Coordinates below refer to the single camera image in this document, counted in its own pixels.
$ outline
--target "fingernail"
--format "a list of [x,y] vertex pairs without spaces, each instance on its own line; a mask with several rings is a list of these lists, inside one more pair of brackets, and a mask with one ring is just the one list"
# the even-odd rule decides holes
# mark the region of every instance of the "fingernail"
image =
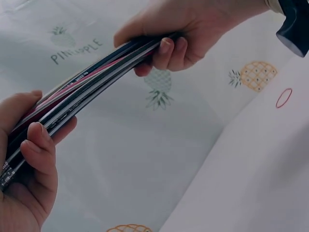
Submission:
[[181,51],[186,45],[186,39],[184,37],[180,37],[176,43],[176,50]]
[[40,149],[38,146],[36,146],[33,142],[29,140],[25,140],[25,143],[30,147],[31,150],[37,153],[41,153],[42,149]]
[[163,38],[161,40],[160,48],[159,48],[159,53],[160,54],[165,54],[169,51],[170,43],[167,41],[167,38]]
[[47,140],[47,141],[51,140],[52,138],[51,138],[50,135],[48,134],[48,132],[47,132],[47,130],[45,129],[45,127],[44,127],[41,123],[39,123],[39,125],[41,126],[41,134],[42,134],[42,137],[43,137],[45,140]]
[[32,93],[34,96],[41,96],[41,95],[42,95],[42,91],[41,91],[41,90],[33,90],[33,91],[31,91],[31,93]]

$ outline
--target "hand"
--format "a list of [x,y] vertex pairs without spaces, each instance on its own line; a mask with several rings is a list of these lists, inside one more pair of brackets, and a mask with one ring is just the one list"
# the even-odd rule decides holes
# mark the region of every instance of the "hand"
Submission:
[[[20,118],[42,97],[42,92],[18,93],[0,104],[0,167],[5,161],[8,135]],[[40,232],[50,214],[57,192],[55,144],[76,126],[73,118],[51,139],[40,123],[28,128],[21,146],[27,163],[35,169],[26,184],[13,183],[0,191],[0,232]]]
[[182,31],[174,42],[164,38],[151,64],[135,69],[146,76],[152,65],[157,69],[180,71],[201,60],[227,31],[268,10],[264,0],[152,0],[114,36],[115,47],[140,35],[160,35]]

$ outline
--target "bundle of pencils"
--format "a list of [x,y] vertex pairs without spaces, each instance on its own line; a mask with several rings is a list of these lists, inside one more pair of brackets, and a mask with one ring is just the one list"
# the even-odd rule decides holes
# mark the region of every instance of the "bundle of pencils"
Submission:
[[0,190],[5,191],[18,176],[32,171],[20,151],[32,122],[40,122],[53,136],[95,97],[149,58],[164,37],[176,40],[179,34],[136,38],[70,77],[37,102],[9,136],[6,161],[0,175]]

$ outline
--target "orange pineapple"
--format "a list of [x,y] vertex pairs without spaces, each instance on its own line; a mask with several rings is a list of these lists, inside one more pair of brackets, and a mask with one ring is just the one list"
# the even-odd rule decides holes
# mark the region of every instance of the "orange pineapple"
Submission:
[[243,84],[256,92],[261,92],[277,73],[273,65],[264,61],[253,61],[246,64],[240,72],[232,70],[229,73],[229,84],[235,88]]
[[116,226],[106,232],[152,232],[152,230],[142,225],[129,224]]

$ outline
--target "red oval drawing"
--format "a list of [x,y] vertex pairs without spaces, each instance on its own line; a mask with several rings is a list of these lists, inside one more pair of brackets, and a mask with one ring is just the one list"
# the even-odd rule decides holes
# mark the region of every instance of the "red oval drawing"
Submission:
[[276,103],[277,109],[283,107],[288,102],[292,92],[293,90],[291,88],[287,88],[285,91],[282,92]]

